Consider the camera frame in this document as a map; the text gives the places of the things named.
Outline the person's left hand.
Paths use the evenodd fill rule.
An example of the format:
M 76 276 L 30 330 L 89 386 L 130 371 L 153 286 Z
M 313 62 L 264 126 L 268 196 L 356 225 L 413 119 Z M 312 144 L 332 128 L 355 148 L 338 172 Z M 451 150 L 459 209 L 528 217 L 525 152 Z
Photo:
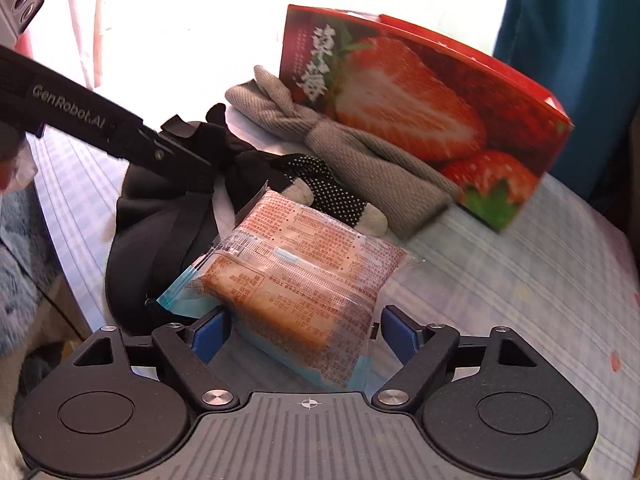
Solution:
M 7 124 L 0 131 L 0 191 L 8 194 L 24 190 L 38 172 L 26 133 Z

